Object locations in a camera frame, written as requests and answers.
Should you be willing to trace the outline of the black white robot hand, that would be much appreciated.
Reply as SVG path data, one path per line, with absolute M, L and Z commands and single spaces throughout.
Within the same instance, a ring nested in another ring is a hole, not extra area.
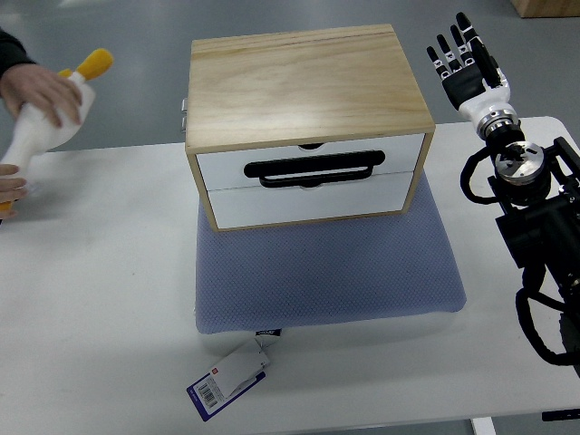
M 508 79 L 472 22 L 459 12 L 449 30 L 455 46 L 438 34 L 439 47 L 429 46 L 427 55 L 452 107 L 482 139 L 500 126 L 518 125 Z

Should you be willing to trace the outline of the person left hand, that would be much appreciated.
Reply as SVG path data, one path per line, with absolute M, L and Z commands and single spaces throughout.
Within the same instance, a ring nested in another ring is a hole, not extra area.
M 1 164 L 1 220 L 16 215 L 13 205 L 28 194 L 27 181 L 18 176 L 19 168 L 12 164 Z

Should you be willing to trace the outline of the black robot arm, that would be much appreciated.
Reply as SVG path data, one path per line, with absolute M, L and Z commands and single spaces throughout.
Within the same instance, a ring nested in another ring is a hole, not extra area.
M 517 318 L 538 356 L 556 366 L 579 366 L 579 156 L 562 137 L 547 148 L 525 138 L 506 114 L 485 118 L 484 147 L 460 173 L 464 196 L 499 204 L 498 230 L 518 268 Z M 560 313 L 565 350 L 550 350 L 534 325 L 531 302 Z

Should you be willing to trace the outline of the person right hand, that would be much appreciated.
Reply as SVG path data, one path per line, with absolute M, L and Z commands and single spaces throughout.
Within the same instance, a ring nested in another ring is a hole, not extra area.
M 19 65 L 1 77 L 1 98 L 5 107 L 17 119 L 29 103 L 40 110 L 55 127 L 62 126 L 58 111 L 80 125 L 82 93 L 76 84 L 37 64 Z

